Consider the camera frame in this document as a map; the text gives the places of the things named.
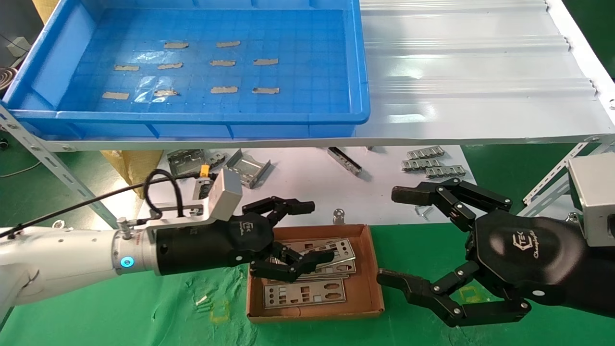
logo on robotic hand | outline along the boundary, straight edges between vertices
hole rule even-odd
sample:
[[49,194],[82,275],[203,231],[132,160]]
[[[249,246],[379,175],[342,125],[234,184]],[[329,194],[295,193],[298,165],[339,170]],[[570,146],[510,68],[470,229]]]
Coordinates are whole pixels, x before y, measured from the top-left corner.
[[534,258],[538,258],[538,237],[534,233],[534,231],[530,230],[529,235],[525,235],[524,232],[517,232],[517,234],[512,235],[512,244],[521,251],[525,251],[527,249],[534,248]]
[[254,229],[254,223],[239,222],[239,231],[241,232],[241,235],[244,235],[244,233],[248,233],[252,231],[253,229]]

black cable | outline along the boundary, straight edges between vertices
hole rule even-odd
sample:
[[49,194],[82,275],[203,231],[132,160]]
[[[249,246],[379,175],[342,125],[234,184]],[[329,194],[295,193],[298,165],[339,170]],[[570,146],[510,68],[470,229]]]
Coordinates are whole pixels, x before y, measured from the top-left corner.
[[13,41],[11,41],[10,39],[7,39],[7,38],[6,38],[6,36],[4,36],[3,34],[0,34],[0,37],[2,37],[3,39],[5,39],[8,43],[11,43],[13,46],[15,46],[15,47],[17,47],[17,48],[19,48],[19,49],[23,50],[24,52],[28,52],[28,53],[30,53],[30,51],[29,51],[28,49],[22,48],[22,47],[20,47],[20,46],[18,46],[18,45],[16,45],[16,44],[14,44],[14,43],[13,43]]
[[[198,178],[199,176],[200,176],[200,174],[198,172],[192,172],[192,173],[176,175],[173,178],[174,179],[187,179],[187,178]],[[168,182],[169,180],[170,179],[168,177],[154,179],[154,180],[150,181],[148,183],[148,185],[155,184],[155,183]],[[39,222],[47,221],[47,220],[52,219],[54,217],[60,216],[60,215],[62,215],[64,213],[66,213],[66,212],[73,211],[75,209],[79,209],[80,207],[84,207],[84,206],[90,205],[90,204],[92,204],[94,202],[101,201],[101,200],[103,200],[105,198],[109,198],[111,196],[115,196],[118,193],[134,190],[136,188],[140,188],[140,187],[143,187],[143,186],[145,186],[144,182],[143,183],[138,183],[138,184],[135,184],[135,185],[131,185],[131,186],[128,186],[128,187],[124,187],[124,188],[121,188],[119,190],[115,190],[115,191],[112,191],[112,192],[109,192],[109,193],[105,193],[104,195],[100,195],[100,196],[98,196],[96,198],[88,199],[87,201],[83,201],[81,203],[77,203],[74,206],[67,207],[67,208],[64,208],[62,210],[55,211],[55,212],[53,212],[51,214],[47,214],[47,215],[38,217],[38,218],[36,218],[36,219],[34,219],[32,221],[28,221],[26,223],[21,223],[21,224],[15,226],[15,227],[11,228],[8,231],[4,231],[4,232],[0,233],[0,238],[3,238],[5,236],[7,236],[7,235],[14,235],[15,232],[18,232],[18,231],[20,231],[20,230],[22,230],[22,229],[24,229],[26,227],[34,226],[34,225],[36,225]]]
[[143,182],[143,192],[145,194],[145,203],[147,203],[149,208],[156,213],[157,215],[156,219],[160,219],[162,217],[162,210],[156,207],[154,203],[152,203],[152,201],[149,199],[149,184],[151,183],[154,176],[158,174],[164,175],[166,178],[169,179],[169,181],[171,181],[171,184],[173,185],[173,189],[175,190],[175,199],[177,200],[177,216],[184,217],[184,204],[183,204],[183,201],[181,200],[180,186],[177,185],[177,182],[175,181],[174,176],[172,176],[171,173],[163,169],[155,169],[149,173],[147,178],[145,178],[145,181]]

green mat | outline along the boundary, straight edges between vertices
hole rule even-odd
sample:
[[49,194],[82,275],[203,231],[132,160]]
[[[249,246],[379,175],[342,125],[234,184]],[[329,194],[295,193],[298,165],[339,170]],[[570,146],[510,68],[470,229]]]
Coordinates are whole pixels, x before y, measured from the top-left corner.
[[[466,235],[451,224],[373,227],[380,267],[440,278],[464,262]],[[384,288],[378,319],[251,324],[246,267],[157,277],[139,273],[15,308],[0,332],[10,346],[613,345],[615,320],[533,304],[520,323],[449,328]],[[458,301],[492,299],[476,282]]]

yellow connector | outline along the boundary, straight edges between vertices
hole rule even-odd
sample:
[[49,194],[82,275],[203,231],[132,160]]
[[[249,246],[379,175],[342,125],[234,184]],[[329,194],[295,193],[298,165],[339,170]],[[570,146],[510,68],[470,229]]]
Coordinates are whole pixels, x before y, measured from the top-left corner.
[[200,177],[201,178],[209,177],[209,166],[208,165],[206,165],[206,164],[201,165],[201,167],[200,167]]

clear plastic sheet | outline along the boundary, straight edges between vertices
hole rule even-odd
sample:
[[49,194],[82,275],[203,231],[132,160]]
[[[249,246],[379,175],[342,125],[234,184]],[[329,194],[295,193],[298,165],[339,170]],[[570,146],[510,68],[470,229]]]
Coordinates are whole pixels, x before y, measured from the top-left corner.
[[135,102],[154,103],[165,102],[169,95],[156,97],[158,90],[172,90],[173,78],[168,76],[145,76],[141,78],[135,89]]

